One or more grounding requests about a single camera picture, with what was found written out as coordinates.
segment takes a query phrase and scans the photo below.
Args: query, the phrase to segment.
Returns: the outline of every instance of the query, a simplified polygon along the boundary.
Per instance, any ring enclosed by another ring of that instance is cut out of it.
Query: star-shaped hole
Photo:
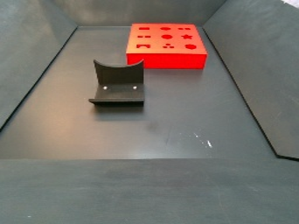
[[[183,37],[185,39],[193,39],[193,36],[189,35],[189,34],[183,35],[182,37]]]

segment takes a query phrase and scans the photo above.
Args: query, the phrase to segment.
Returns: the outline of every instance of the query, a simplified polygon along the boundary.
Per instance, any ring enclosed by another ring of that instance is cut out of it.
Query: gray floor
[[[0,133],[0,158],[275,158],[202,29],[205,70],[149,69],[143,108],[95,108],[92,60],[125,65],[129,33],[78,29]]]
[[[0,220],[14,224],[297,224],[297,162],[3,160]]]

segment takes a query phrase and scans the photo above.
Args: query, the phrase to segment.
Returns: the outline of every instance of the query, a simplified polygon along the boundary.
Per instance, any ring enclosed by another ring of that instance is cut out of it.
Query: white speck
[[[209,140],[209,146],[213,148],[213,146],[211,146],[211,141]]]
[[[258,189],[254,186],[249,187],[254,192],[258,192]]]

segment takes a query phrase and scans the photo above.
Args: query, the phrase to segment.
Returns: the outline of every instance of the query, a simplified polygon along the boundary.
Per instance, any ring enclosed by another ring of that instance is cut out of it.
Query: shape-shaped hole
[[[151,45],[137,45],[137,48],[141,48],[141,47],[151,48]]]
[[[182,35],[182,37],[183,37],[185,39],[193,39],[193,35],[189,35],[189,34]]]
[[[170,28],[170,27],[162,27],[161,28],[163,31],[170,31],[173,28]]]
[[[163,46],[163,48],[174,48],[174,46],[173,46],[171,44],[166,44],[166,45]]]
[[[185,47],[191,50],[197,49],[197,45],[186,45]]]
[[[150,35],[146,35],[146,36],[139,35],[138,37],[139,37],[141,39],[142,39],[142,38],[147,38],[147,39],[150,39],[150,38],[151,38],[151,36],[150,36]]]
[[[170,35],[170,34],[165,34],[163,35],[163,39],[171,39],[174,36],[173,35]]]
[[[186,27],[186,28],[179,28],[179,30],[182,31],[182,30],[186,30],[186,31],[189,31],[191,28],[190,27]]]

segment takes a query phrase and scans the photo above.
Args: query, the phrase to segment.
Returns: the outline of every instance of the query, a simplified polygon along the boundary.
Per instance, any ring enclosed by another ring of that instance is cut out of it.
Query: small hole
[[[171,39],[174,36],[173,35],[169,35],[169,34],[166,34],[166,35],[163,35],[163,39]]]
[[[166,44],[166,45],[163,46],[163,48],[174,48],[174,46],[173,46],[171,44]]]

